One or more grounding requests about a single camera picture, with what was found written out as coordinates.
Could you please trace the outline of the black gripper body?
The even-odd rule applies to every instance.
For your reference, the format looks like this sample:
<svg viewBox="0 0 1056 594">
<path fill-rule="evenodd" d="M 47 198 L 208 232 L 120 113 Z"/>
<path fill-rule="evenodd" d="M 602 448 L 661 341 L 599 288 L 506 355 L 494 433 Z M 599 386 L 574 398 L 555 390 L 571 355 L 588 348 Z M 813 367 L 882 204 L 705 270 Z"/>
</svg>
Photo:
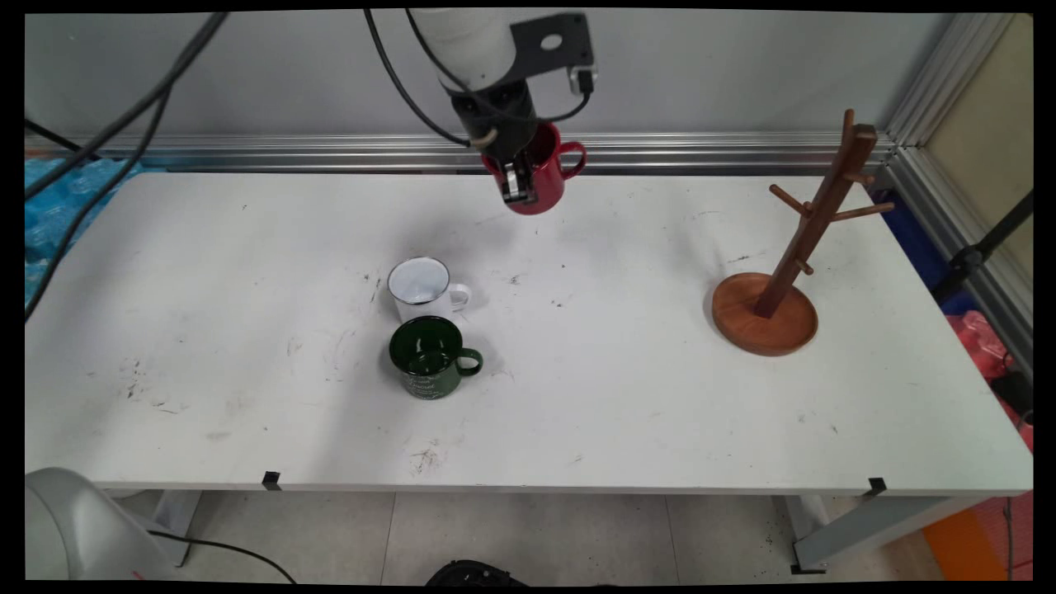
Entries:
<svg viewBox="0 0 1056 594">
<path fill-rule="evenodd" d="M 479 147 L 495 163 L 527 157 L 526 147 L 535 135 L 539 117 L 527 79 L 492 83 L 468 91 L 450 83 L 451 105 L 472 140 L 493 140 Z"/>
</svg>

